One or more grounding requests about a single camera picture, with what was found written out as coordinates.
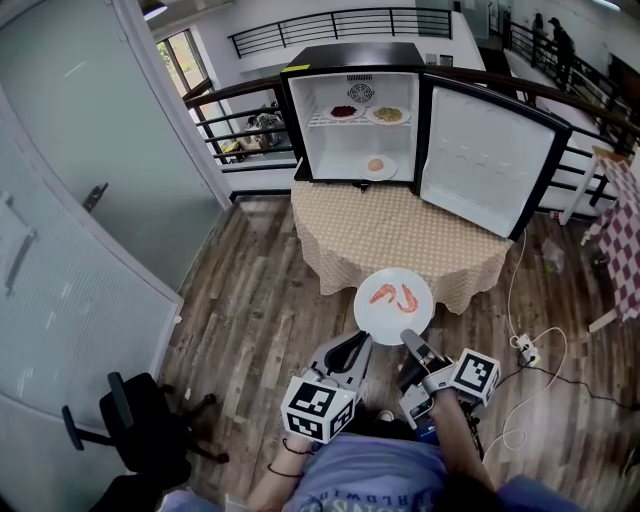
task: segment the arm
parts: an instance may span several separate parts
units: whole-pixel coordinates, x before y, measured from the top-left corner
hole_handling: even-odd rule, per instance
[[[436,424],[442,458],[449,474],[468,476],[490,491],[495,491],[452,389],[443,389],[436,393],[431,417]]]
[[[311,441],[301,436],[291,434],[287,439],[287,446],[297,452],[308,452],[311,445]],[[284,475],[301,475],[308,457],[309,455],[290,452],[281,445],[275,460],[271,463],[271,469]],[[253,511],[281,511],[293,495],[299,481],[299,478],[280,476],[267,470],[256,488],[251,491],[247,499],[247,508]]]

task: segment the polka dot tablecloth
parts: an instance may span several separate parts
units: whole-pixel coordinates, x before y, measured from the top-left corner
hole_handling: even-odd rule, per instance
[[[421,275],[435,302],[462,313],[495,286],[511,247],[500,238],[413,195],[406,187],[295,182],[291,202],[304,260],[320,293],[359,286],[387,267]]]

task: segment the door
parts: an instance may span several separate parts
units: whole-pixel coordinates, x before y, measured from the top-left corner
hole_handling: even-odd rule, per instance
[[[88,510],[124,467],[74,450],[60,409],[102,429],[107,373],[156,373],[182,301],[71,198],[1,89],[0,197],[0,496]]]
[[[558,166],[569,125],[485,88],[427,77],[432,87],[420,197],[516,240]]]

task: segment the red checkered cloth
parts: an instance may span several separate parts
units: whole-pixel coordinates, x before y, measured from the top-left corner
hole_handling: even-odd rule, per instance
[[[597,165],[618,191],[618,199],[593,223],[593,238],[607,257],[616,309],[622,320],[640,314],[640,188],[626,162],[597,155]]]

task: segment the wrist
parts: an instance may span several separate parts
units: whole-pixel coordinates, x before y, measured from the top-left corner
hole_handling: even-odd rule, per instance
[[[452,406],[458,404],[456,398],[456,392],[451,388],[442,389],[436,391],[433,396],[433,408],[431,409],[431,416],[437,416],[447,410],[450,410]]]
[[[296,452],[309,452],[313,445],[313,441],[310,439],[296,434],[289,434],[289,436],[286,437],[286,443],[289,450],[294,450]]]

